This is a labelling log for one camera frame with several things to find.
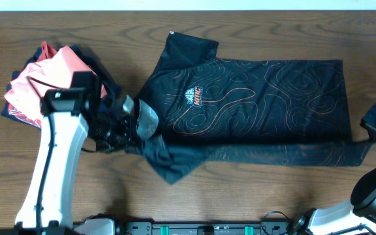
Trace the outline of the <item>black orange patterned jersey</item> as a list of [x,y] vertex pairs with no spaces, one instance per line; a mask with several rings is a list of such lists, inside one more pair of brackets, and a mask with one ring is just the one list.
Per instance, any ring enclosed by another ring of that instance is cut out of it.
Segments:
[[206,161],[359,166],[340,60],[221,59],[218,42],[170,32],[136,96],[138,145],[168,183]]

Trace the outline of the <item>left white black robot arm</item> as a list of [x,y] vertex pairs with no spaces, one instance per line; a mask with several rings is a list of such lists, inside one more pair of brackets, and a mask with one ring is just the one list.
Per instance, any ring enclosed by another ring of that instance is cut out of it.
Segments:
[[109,215],[96,215],[74,224],[72,198],[82,146],[86,138],[105,152],[134,144],[136,131],[131,114],[134,101],[118,101],[108,89],[111,103],[99,112],[101,89],[108,83],[92,72],[75,72],[70,88],[51,86],[39,95],[41,124],[40,147],[31,184],[12,228],[2,234],[117,234],[121,231]]

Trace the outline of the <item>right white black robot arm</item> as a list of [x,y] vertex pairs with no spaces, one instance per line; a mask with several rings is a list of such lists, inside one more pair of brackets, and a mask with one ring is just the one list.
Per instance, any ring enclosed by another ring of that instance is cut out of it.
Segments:
[[[371,140],[376,140],[376,104],[360,125]],[[360,178],[349,200],[302,215],[287,233],[376,234],[376,168]]]

